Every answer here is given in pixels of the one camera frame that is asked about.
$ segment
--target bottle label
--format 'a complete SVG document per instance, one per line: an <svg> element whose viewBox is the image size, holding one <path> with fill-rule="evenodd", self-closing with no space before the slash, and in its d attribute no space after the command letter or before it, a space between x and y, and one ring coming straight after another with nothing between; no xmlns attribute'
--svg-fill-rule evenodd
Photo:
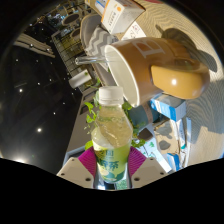
<svg viewBox="0 0 224 224"><path fill-rule="evenodd" d="M116 183L123 179L131 142L115 149L101 147L93 141L97 165L105 182Z"/></svg>

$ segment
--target mug handle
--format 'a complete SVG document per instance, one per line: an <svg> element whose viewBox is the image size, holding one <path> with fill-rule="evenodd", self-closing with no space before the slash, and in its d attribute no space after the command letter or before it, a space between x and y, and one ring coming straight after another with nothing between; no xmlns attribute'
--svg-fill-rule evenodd
<svg viewBox="0 0 224 224"><path fill-rule="evenodd" d="M151 66L153 84L180 99L195 99L209 86L209 69L191 58L175 58L175 66Z"/></svg>

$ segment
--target white paper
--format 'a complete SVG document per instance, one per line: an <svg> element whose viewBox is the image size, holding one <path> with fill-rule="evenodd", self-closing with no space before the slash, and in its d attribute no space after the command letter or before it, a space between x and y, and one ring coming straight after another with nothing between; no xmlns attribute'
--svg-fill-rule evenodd
<svg viewBox="0 0 224 224"><path fill-rule="evenodd" d="M143 32L143 30L141 29L141 27L138 25L138 23L135 21L128 28L127 32L124 34L124 36L121 40L134 39L134 38L139 38L139 37L146 37L146 35Z"/></svg>
<svg viewBox="0 0 224 224"><path fill-rule="evenodd" d="M187 167L188 165L188 159L189 159L189 154L190 154L190 149L191 149L191 119L187 119L187 147L186 147L186 156L185 156L185 161L184 161L184 167Z"/></svg>

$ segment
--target plastic bottle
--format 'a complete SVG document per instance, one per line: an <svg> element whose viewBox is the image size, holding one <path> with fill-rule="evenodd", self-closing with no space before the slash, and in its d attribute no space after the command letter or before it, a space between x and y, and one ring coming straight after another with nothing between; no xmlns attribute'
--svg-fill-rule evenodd
<svg viewBox="0 0 224 224"><path fill-rule="evenodd" d="M124 178L130 152L133 128L122 109L123 103L122 87L99 89L101 109L91 136L99 172L107 183Z"/></svg>

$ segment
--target table surface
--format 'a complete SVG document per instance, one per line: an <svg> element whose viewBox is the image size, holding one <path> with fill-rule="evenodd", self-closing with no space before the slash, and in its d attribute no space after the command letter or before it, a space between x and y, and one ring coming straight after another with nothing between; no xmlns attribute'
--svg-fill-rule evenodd
<svg viewBox="0 0 224 224"><path fill-rule="evenodd" d="M199 98L186 101L186 116L192 120L188 166L220 158L224 152L224 76L218 55L201 30L176 9L165 3L136 2L146 10L136 19L146 36L180 42L192 58L209 68L209 88ZM95 0L90 7L99 13Z"/></svg>

